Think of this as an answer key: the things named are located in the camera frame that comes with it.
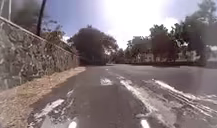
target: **road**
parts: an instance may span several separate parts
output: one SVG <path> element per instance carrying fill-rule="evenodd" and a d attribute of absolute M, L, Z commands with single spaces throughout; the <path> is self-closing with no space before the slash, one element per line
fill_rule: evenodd
<path fill-rule="evenodd" d="M 217 69 L 87 67 L 32 107 L 31 128 L 217 128 Z"/>

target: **tree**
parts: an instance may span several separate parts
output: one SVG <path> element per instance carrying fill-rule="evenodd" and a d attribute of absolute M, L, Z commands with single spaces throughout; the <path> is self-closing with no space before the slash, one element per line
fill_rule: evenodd
<path fill-rule="evenodd" d="M 82 28 L 72 37 L 82 64 L 104 64 L 106 54 L 118 48 L 116 40 L 92 26 Z"/>
<path fill-rule="evenodd" d="M 23 7 L 12 15 L 12 22 L 35 33 L 40 5 L 35 0 L 24 1 Z"/>

